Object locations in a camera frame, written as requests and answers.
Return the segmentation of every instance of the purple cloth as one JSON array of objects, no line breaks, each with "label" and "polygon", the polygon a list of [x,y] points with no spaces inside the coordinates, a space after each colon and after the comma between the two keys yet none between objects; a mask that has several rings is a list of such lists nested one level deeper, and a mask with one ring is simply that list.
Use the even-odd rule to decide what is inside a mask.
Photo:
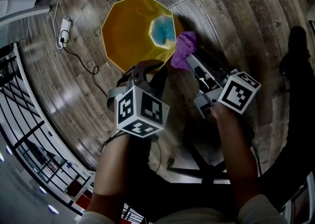
[{"label": "purple cloth", "polygon": [[193,53],[197,48],[195,32],[182,32],[178,35],[176,41],[176,50],[171,60],[171,66],[191,70],[186,61],[186,57]]}]

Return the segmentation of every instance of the yellow octagonal bin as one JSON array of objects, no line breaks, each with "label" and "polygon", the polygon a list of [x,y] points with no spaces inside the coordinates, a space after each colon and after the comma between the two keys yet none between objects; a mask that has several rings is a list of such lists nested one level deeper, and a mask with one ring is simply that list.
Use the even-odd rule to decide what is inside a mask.
[{"label": "yellow octagonal bin", "polygon": [[175,46],[155,46],[149,36],[151,21],[160,15],[171,16],[176,36],[184,31],[173,12],[155,0],[122,0],[115,3],[102,27],[106,56],[126,72],[144,60],[164,63],[173,55]]}]

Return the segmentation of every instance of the red object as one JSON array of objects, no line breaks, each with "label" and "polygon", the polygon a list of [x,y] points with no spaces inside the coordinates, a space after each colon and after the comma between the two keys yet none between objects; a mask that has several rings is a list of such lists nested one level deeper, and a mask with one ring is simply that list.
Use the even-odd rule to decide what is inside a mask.
[{"label": "red object", "polygon": [[82,207],[83,209],[87,210],[89,204],[90,204],[90,199],[86,197],[84,194],[81,194],[81,196],[77,199],[75,202],[78,206]]},{"label": "red object", "polygon": [[120,224],[131,224],[131,222],[121,218],[120,219]]}]

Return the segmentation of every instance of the ceiling light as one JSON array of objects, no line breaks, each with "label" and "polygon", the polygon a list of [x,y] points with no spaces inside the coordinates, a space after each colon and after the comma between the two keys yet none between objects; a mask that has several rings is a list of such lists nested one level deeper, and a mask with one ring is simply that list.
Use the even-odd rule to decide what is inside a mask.
[{"label": "ceiling light", "polygon": [[59,212],[54,207],[52,207],[51,205],[48,205],[48,209],[53,214],[59,214]]},{"label": "ceiling light", "polygon": [[12,152],[11,152],[11,150],[10,150],[9,147],[6,147],[6,152],[7,152],[8,154],[12,155]]},{"label": "ceiling light", "polygon": [[47,193],[43,187],[39,187],[39,190],[40,190],[43,194],[46,194],[46,193]]}]

